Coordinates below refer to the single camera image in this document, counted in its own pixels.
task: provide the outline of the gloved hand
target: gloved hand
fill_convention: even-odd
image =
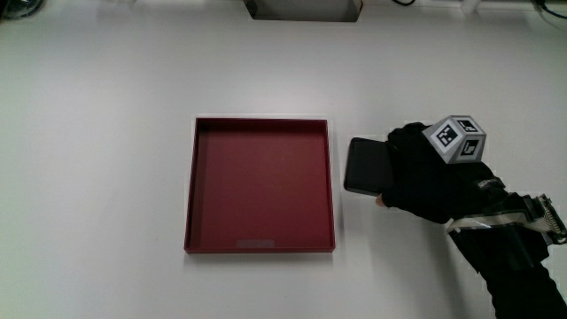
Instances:
[[[422,134],[426,128],[422,123],[410,123],[388,135],[395,184],[380,194],[379,205],[445,223],[450,218],[478,214],[482,206],[508,195],[504,184],[484,163],[446,164]],[[478,187],[489,180],[497,182],[490,191]],[[497,196],[489,196],[494,188],[500,190]]]

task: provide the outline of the black smartphone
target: black smartphone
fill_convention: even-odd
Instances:
[[[377,196],[393,186],[393,172],[385,142],[355,137],[348,146],[345,190]]]

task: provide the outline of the red tray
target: red tray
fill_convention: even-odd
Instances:
[[[187,253],[332,252],[326,120],[198,118]]]

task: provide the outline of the white cube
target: white cube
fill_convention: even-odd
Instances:
[[[482,160],[486,133],[469,115],[447,116],[423,134],[447,164]]]

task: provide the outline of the black cable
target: black cable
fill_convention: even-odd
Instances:
[[[566,16],[563,16],[559,13],[555,13],[555,12],[552,12],[551,10],[549,10],[548,7],[546,6],[546,0],[537,0],[536,4],[538,4],[544,12],[547,12],[547,13],[551,14],[552,16],[555,16],[555,17],[561,18],[561,19],[567,19]]]
[[[392,0],[392,1],[394,1],[396,4],[399,4],[399,5],[409,6],[409,5],[414,4],[414,2],[415,2],[416,0],[411,0],[411,1],[408,2],[408,3],[402,3],[402,2],[400,2],[400,1],[398,1],[398,0]]]

